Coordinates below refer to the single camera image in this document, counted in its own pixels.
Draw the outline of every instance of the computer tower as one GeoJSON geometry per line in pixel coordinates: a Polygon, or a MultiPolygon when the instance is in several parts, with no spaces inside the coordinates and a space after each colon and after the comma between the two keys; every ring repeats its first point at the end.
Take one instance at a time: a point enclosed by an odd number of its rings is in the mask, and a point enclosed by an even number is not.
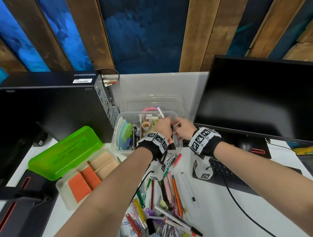
{"type": "Polygon", "coordinates": [[[1,111],[20,120],[35,121],[60,141],[90,126],[103,143],[112,141],[118,115],[99,72],[18,73],[0,85],[1,111]]]}

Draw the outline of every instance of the green plastic box lid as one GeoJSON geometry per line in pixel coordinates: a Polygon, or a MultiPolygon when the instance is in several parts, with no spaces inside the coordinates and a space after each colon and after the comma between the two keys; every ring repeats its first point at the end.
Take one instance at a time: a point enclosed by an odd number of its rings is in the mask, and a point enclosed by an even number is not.
{"type": "Polygon", "coordinates": [[[46,149],[28,162],[28,169],[53,181],[79,166],[103,143],[89,126],[46,149]]]}

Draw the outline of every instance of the barcode label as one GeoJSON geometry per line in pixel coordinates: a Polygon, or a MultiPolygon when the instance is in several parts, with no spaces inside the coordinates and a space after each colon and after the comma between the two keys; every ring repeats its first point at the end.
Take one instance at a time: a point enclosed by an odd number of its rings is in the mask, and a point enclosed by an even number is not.
{"type": "Polygon", "coordinates": [[[92,78],[88,78],[88,79],[75,79],[73,81],[73,83],[90,83],[92,82],[92,78]]]}

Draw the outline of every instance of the black monitor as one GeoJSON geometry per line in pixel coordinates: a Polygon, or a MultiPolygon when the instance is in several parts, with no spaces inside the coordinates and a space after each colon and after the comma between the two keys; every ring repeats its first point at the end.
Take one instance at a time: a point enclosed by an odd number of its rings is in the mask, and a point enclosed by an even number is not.
{"type": "Polygon", "coordinates": [[[194,123],[313,143],[312,62],[216,55],[194,123]]]}

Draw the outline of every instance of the orange pencil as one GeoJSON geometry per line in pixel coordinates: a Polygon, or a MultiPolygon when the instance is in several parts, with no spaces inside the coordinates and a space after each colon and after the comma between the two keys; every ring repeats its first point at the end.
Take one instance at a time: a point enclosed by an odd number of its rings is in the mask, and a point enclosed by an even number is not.
{"type": "Polygon", "coordinates": [[[179,216],[182,217],[182,206],[181,206],[181,202],[179,199],[179,195],[178,195],[178,191],[177,191],[177,186],[176,186],[176,181],[174,178],[174,175],[172,175],[172,180],[173,180],[173,187],[174,187],[174,191],[175,191],[175,195],[176,195],[176,201],[177,201],[177,206],[178,206],[178,210],[179,210],[179,216]]]}

